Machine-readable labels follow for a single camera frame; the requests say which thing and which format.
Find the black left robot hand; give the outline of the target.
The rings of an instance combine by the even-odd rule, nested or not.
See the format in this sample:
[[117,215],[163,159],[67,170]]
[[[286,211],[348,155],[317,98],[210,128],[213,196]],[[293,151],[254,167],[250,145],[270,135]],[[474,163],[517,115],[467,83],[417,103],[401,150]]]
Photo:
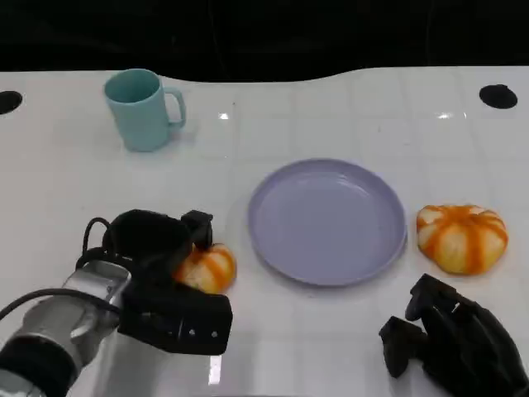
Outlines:
[[212,246],[213,216],[191,210],[181,218],[133,209],[118,215],[104,233],[102,246],[131,260],[131,273],[165,281],[195,248]]

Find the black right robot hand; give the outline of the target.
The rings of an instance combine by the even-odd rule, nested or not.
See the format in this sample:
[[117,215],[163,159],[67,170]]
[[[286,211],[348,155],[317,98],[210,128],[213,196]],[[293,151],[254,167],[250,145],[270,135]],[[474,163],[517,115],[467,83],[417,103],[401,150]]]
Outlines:
[[379,331],[393,378],[416,360],[453,396],[528,394],[517,346],[488,309],[428,274],[410,294],[405,317],[391,317]]

